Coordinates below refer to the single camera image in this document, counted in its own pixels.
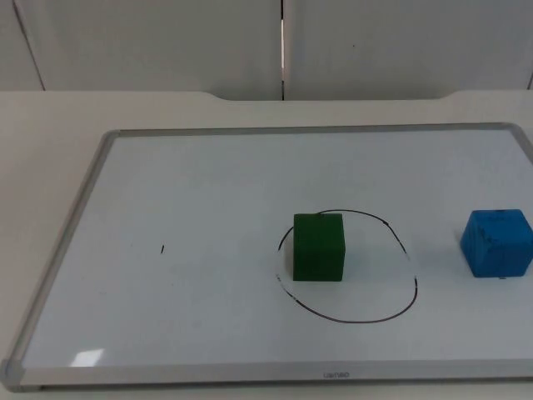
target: blue cube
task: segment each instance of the blue cube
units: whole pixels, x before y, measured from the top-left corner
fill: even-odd
[[[533,231],[521,210],[473,211],[461,249],[477,278],[521,277],[533,258]]]

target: whiteboard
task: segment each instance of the whiteboard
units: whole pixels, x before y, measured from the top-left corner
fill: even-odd
[[[112,132],[22,382],[531,377],[533,272],[475,278],[459,247],[472,210],[533,222],[531,154],[505,124]],[[293,282],[283,234],[295,213],[331,208],[387,220],[406,254],[383,223],[344,212],[343,281]],[[351,320],[417,293],[389,321],[344,324],[284,288]]]

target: drawn circle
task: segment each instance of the drawn circle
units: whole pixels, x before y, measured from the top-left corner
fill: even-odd
[[[373,218],[374,220],[379,221],[380,223],[384,224],[387,227],[390,235],[392,235],[394,237],[395,241],[398,244],[399,249],[403,252],[403,256],[402,257],[404,257],[407,261],[410,261],[409,254],[407,253],[407,250],[406,250],[404,244],[402,243],[402,241],[400,240],[399,236],[396,234],[396,232],[394,231],[394,229],[391,227],[391,225],[389,224],[389,222],[387,220],[385,220],[385,219],[383,219],[381,217],[378,217],[377,215],[368,213],[368,212],[345,209],[345,208],[336,208],[336,209],[323,210],[323,211],[317,212],[317,214],[343,213],[343,212],[344,213],[352,213],[352,214],[363,215],[363,216],[366,216],[366,217],[369,217],[369,218]],[[289,237],[289,234],[292,232],[293,228],[294,227],[290,227],[286,231],[286,233],[283,235],[283,237],[281,238],[281,241],[279,242],[279,245],[278,245],[278,248],[277,248],[278,252],[280,252],[281,249],[283,248],[284,243],[286,242],[286,240]],[[390,320],[392,320],[394,318],[400,317],[400,315],[402,315],[402,314],[406,313],[407,311],[409,311],[409,309],[415,304],[415,302],[416,302],[416,300],[418,298],[418,280],[417,280],[416,276],[414,276],[413,277],[414,290],[413,290],[412,298],[411,298],[411,300],[409,302],[407,302],[407,304],[400,311],[394,312],[393,314],[390,314],[390,315],[380,316],[380,317],[377,317],[377,318],[345,319],[345,318],[340,318],[340,317],[333,317],[332,315],[329,315],[328,313],[325,313],[325,312],[323,313],[323,312],[317,311],[317,307],[309,306],[309,304],[307,302],[303,302],[299,296],[295,295],[293,291],[289,290],[286,287],[286,284],[282,281],[281,276],[280,276],[279,273],[276,274],[276,279],[279,282],[279,284],[280,284],[281,288],[283,289],[283,291],[296,304],[298,304],[300,307],[306,309],[308,312],[313,313],[313,314],[315,314],[316,316],[318,316],[320,318],[332,321],[334,323],[369,324],[369,323],[383,323],[385,321],[390,321]]]

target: whiteboard surface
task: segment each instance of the whiteboard surface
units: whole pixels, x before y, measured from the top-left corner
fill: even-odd
[[[532,359],[533,277],[477,279],[474,209],[533,221],[533,167],[506,130],[120,137],[49,293],[25,368]],[[292,282],[295,213],[345,215],[345,280]],[[338,318],[391,321],[344,325]]]

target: foam cube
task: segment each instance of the foam cube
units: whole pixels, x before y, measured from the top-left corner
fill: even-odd
[[[345,251],[341,214],[294,216],[293,280],[341,281]]]
[[[521,277],[533,258],[533,231],[521,210],[474,211],[461,249],[477,278]]]

